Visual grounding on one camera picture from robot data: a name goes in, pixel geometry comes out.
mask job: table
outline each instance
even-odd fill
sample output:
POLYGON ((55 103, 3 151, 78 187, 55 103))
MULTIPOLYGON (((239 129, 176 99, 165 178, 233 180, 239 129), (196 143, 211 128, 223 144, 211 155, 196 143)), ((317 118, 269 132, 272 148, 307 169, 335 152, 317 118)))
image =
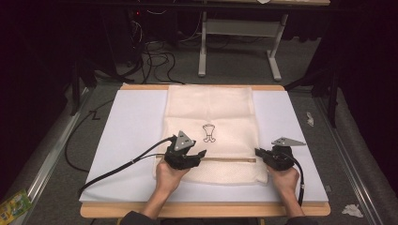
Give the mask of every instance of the table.
MULTIPOLYGON (((87 180, 91 180, 124 163, 126 161, 126 156, 133 157, 131 154, 134 153, 134 149, 138 149, 138 152, 142 152, 147 148, 148 144, 155 143, 159 140, 161 137, 161 126, 159 126, 159 124, 161 123, 162 113, 159 113, 158 110, 164 107, 165 102, 159 103, 157 102, 157 99, 159 96, 164 96, 164 92, 166 92, 167 87, 167 85, 122 86, 121 91, 119 92, 121 93, 120 96, 117 96, 115 99, 114 106, 99 142, 99 148, 87 180), (148 96, 144 97, 144 95, 142 95, 141 98, 131 98, 131 93, 134 95, 145 93, 145 95, 148 96), (133 100, 138 105, 132 109, 131 107, 133 106, 128 102, 129 100, 133 100), (141 107, 142 105, 140 104, 145 103, 147 107, 141 107), (134 121, 126 120, 127 118, 122 120, 120 116, 122 116, 123 111, 127 111, 130 119, 138 114, 141 114, 142 117, 136 118, 134 121), (145 121, 144 115, 150 116, 151 118, 149 123, 145 122, 145 126, 150 128, 143 127, 143 123, 145 121), (118 139, 117 137, 120 135, 123 136, 123 133, 125 134, 124 137, 126 137, 126 133, 129 133, 129 137, 136 137, 138 141, 135 142, 133 138, 126 140, 121 137, 118 139)), ((278 102, 274 97, 287 95, 281 86, 253 85, 252 89, 254 92, 261 93, 267 91, 267 93, 269 93, 269 102, 278 102)), ((254 104, 257 102, 256 105, 259 105, 258 101, 267 101, 264 99, 264 95, 259 96, 258 94, 253 95, 253 100, 254 104)), ((278 131, 269 130, 269 128, 268 130, 262 131, 264 128, 260 126, 260 134, 263 133, 266 136, 266 138, 260 138, 260 143, 266 149, 271 147, 269 140, 280 138, 281 132, 292 139, 304 139, 302 132, 294 131, 297 128, 299 129, 299 124, 294 115, 291 104, 284 104, 280 109, 275 109, 276 112, 274 113, 278 114, 279 110, 285 111, 285 114, 288 114, 290 119, 287 119, 286 121, 286 118, 283 116, 279 119, 271 119, 271 122, 267 122, 266 128, 275 127, 275 124, 271 124, 272 121, 274 123, 285 121, 288 126, 286 127, 286 125, 284 125, 276 128, 279 129, 278 131)), ((259 124, 265 124, 264 120, 262 120, 263 117, 260 117, 260 120, 258 121, 259 124)), ((295 157, 301 162, 300 164, 303 167, 304 173, 307 174, 306 190, 308 193, 311 193, 304 196, 304 213, 308 216, 328 215, 330 212, 328 197, 323 189, 323 185, 320 181, 319 175, 317 174, 316 167, 314 166, 308 147, 297 146, 297 148, 293 147, 293 149, 295 157)), ((80 199, 80 201, 83 202, 81 215, 85 218, 122 218, 131 210, 139 211, 153 190, 151 186, 154 187, 155 185, 155 180, 153 179, 151 172, 152 164, 153 161, 151 160, 140 161, 136 165, 132 166, 130 171, 125 170, 124 172, 115 174, 114 176, 103 180, 103 182, 101 181, 101 183, 97 183, 95 186, 87 189, 80 199), (142 170, 149 170, 149 172, 143 174, 141 172, 142 170)), ((271 184, 268 184, 266 187, 220 187, 182 182, 174 195, 170 197, 169 202, 163 207, 160 218, 260 218, 282 215, 285 215, 284 208, 282 207, 279 197, 271 184), (221 196, 220 193, 226 192, 227 188, 229 193, 221 196), (252 195, 252 193, 263 192, 266 192, 267 194, 263 196, 252 195)))
MULTIPOLYGON (((62 7, 73 7, 73 8, 107 8, 107 7, 117 7, 117 8, 139 8, 139 9, 157 9, 157 10, 184 10, 184 11, 215 11, 215 12, 241 12, 242 10, 248 12, 278 12, 282 14, 291 13, 302 13, 302 14, 312 14, 312 15, 327 15, 331 16, 334 21, 335 18, 342 19, 342 16, 350 16, 350 19, 355 19, 355 16, 359 13, 358 5, 356 6, 344 6, 340 7, 341 0, 333 1, 329 4, 329 0, 309 0, 309 1, 284 1, 284 0, 271 0, 267 4, 254 4, 255 0, 248 0, 248 3, 239 3, 236 0, 222 0, 221 2, 209 1, 204 4, 201 1, 187 1, 187 2, 172 2, 172 3, 158 3, 158 2, 142 2, 142 1, 123 1, 123 0, 101 0, 101 1, 85 1, 85 0, 59 0, 58 4, 62 7)), ((338 32, 339 25, 343 22, 337 22, 336 26, 330 28, 330 33, 341 33, 338 32)), ((322 38, 320 46, 323 45, 325 37, 322 38)), ((341 43, 340 39, 333 40, 335 43, 341 43)), ((326 92, 329 87, 331 87, 331 95, 329 97, 329 109, 328 115, 329 120, 335 127, 334 123, 334 110, 335 110, 335 99, 337 82, 329 82, 328 85, 324 85, 319 80, 326 80, 329 78, 329 72, 322 69, 324 66, 315 65, 313 66, 313 60, 310 64, 311 71, 307 70, 305 76, 295 82, 288 84, 285 88, 286 90, 293 89, 299 85, 305 84, 307 80, 314 80, 317 83, 321 83, 321 91, 326 92)), ((86 77, 86 73, 80 73, 78 76, 86 77)), ((73 87, 78 86, 79 79, 74 79, 75 84, 73 87)), ((74 104, 79 105, 80 100, 75 99, 74 104)))
MULTIPOLYGON (((235 2, 235 3, 251 3, 260 4, 256 0, 217 0, 217 2, 235 2)), ((309 1, 287 1, 289 4, 305 5, 305 6, 328 6, 329 0, 309 0, 309 1)), ((286 1, 271 0, 271 4, 286 4, 286 1)), ((250 36, 250 37, 270 37, 274 38, 273 45, 267 50, 267 59, 271 68, 274 81, 279 82, 282 79, 279 71, 275 54, 278 50, 283 30, 286 27, 288 14, 281 16, 279 21, 242 21, 242 20, 226 20, 226 19, 208 19, 207 13, 202 13, 202 43, 199 55, 199 77, 206 76, 207 61, 207 34, 217 35, 234 35, 234 36, 250 36)))

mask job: human hand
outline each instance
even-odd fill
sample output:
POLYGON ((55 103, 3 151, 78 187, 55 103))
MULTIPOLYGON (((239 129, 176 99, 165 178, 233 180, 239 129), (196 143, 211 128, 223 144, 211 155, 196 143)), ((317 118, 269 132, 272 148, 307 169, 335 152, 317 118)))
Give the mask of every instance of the human hand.
POLYGON ((156 167, 156 189, 164 191, 165 193, 173 193, 181 181, 181 178, 189 171, 187 170, 176 170, 170 167, 170 165, 163 159, 159 162, 156 167))
POLYGON ((156 219, 169 196, 178 188, 181 178, 189 170, 173 169, 162 159, 156 166, 156 188, 140 213, 156 219))
POLYGON ((267 168, 272 176, 274 186, 280 194, 285 192, 295 193, 299 180, 299 172, 295 168, 292 167, 286 171, 275 171, 269 166, 267 168))
POLYGON ((286 171, 275 171, 269 166, 267 168, 272 176, 273 184, 281 196, 287 216, 289 218, 304 217, 304 212, 299 206, 295 193, 299 172, 293 167, 286 171))

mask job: towel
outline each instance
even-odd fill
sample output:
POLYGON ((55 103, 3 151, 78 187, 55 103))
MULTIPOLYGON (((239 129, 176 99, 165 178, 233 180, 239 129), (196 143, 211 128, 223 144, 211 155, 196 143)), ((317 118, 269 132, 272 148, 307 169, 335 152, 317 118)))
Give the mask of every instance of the towel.
MULTIPOLYGON (((196 141, 188 155, 207 150, 200 165, 183 180, 225 185, 267 182, 267 167, 254 152, 258 126, 251 88, 171 85, 162 137, 180 130, 196 141)), ((165 153, 168 145, 162 144, 158 153, 165 153)))

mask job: handheld controller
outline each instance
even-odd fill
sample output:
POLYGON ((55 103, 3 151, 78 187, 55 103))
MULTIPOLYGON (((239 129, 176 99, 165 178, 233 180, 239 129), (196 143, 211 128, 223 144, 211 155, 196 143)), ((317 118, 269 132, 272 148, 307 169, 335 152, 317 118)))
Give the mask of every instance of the handheld controller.
POLYGON ((295 165, 290 146, 274 145, 270 151, 256 148, 255 155, 276 171, 286 171, 295 165))
POLYGON ((187 156, 191 147, 195 146, 196 141, 191 140, 183 131, 178 132, 178 136, 173 135, 171 144, 167 147, 164 160, 177 170, 185 170, 199 166, 201 158, 206 154, 207 150, 203 150, 198 155, 187 156))

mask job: cloth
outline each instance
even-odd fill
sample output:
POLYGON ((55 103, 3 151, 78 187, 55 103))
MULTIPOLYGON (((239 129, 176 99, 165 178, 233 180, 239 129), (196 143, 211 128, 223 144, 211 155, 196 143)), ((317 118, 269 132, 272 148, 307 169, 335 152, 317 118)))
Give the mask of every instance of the cloth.
MULTIPOLYGON (((156 220, 152 220, 149 217, 136 213, 129 212, 120 221, 120 225, 156 225, 156 220)), ((308 217, 292 217, 287 220, 286 225, 317 225, 316 221, 311 220, 308 217)))
MULTIPOLYGON (((162 137, 180 130, 196 141, 188 155, 207 150, 199 167, 192 168, 183 180, 229 185, 267 182, 267 166, 254 152, 258 126, 251 88, 171 85, 162 137)), ((165 153, 169 145, 161 145, 158 153, 165 153)), ((154 175, 159 160, 154 163, 154 175)))
POLYGON ((355 205, 355 204, 346 205, 342 214, 348 214, 350 216, 354 216, 357 218, 363 218, 362 212, 359 210, 358 205, 355 205))
POLYGON ((257 0, 259 3, 261 3, 261 4, 265 4, 265 3, 267 3, 267 2, 269 2, 270 0, 257 0))

